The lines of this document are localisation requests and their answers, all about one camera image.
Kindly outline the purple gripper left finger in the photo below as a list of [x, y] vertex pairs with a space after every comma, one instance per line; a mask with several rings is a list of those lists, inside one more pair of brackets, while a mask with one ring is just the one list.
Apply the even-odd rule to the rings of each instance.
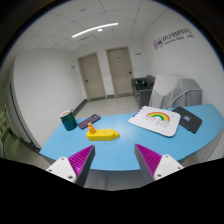
[[95, 146], [90, 145], [69, 158], [60, 157], [46, 171], [83, 187], [94, 157]]

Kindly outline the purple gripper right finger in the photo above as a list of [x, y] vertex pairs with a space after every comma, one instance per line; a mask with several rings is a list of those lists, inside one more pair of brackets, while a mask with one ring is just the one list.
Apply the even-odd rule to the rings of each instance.
[[135, 145], [134, 154], [146, 184], [183, 169], [183, 166], [172, 156], [168, 154], [160, 155], [139, 144]]

